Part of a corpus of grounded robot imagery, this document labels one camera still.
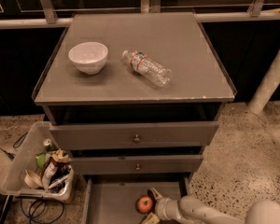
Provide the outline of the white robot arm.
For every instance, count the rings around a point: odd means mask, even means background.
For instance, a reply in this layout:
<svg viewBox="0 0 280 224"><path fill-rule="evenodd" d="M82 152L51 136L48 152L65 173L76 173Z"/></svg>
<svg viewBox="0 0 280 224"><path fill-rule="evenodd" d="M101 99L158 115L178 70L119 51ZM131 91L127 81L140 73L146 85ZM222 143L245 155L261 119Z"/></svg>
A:
<svg viewBox="0 0 280 224"><path fill-rule="evenodd" d="M147 214L141 224L160 224L169 220L179 224L280 224L280 204L268 200L254 203L241 220L207 206L192 195L175 200L152 188L147 195L139 197L135 208L139 213Z"/></svg>

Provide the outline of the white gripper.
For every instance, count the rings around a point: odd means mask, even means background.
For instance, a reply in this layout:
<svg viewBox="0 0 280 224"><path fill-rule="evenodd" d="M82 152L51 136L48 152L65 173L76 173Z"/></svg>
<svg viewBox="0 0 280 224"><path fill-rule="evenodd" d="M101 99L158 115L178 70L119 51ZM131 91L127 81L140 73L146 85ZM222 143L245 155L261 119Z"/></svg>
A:
<svg viewBox="0 0 280 224"><path fill-rule="evenodd" d="M162 198L162 195L155 189L149 190L157 201L155 212L149 213L141 224L159 224L161 220L179 220L181 218L178 210L178 201L170 198Z"/></svg>

